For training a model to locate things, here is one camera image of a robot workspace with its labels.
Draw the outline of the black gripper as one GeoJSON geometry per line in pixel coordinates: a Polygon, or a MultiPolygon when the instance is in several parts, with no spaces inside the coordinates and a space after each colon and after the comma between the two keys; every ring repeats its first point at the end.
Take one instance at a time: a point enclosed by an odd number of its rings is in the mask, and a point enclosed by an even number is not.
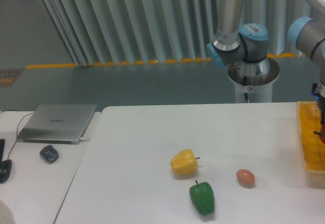
{"type": "Polygon", "coordinates": [[[313,83],[311,93],[316,96],[316,103],[320,109],[321,120],[320,124],[324,124],[324,84],[313,83]]]}

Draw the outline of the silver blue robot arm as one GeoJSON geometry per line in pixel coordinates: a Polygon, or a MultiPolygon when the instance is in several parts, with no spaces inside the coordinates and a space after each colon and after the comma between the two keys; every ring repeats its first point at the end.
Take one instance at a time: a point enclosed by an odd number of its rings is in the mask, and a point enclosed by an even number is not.
{"type": "MultiPolygon", "coordinates": [[[[243,0],[220,0],[217,32],[207,53],[215,66],[229,67],[237,103],[269,103],[280,68],[267,57],[267,28],[258,23],[239,25],[242,6],[243,0]]],[[[300,17],[289,27],[287,37],[320,69],[320,81],[312,85],[312,95],[324,124],[324,22],[300,17]]]]}

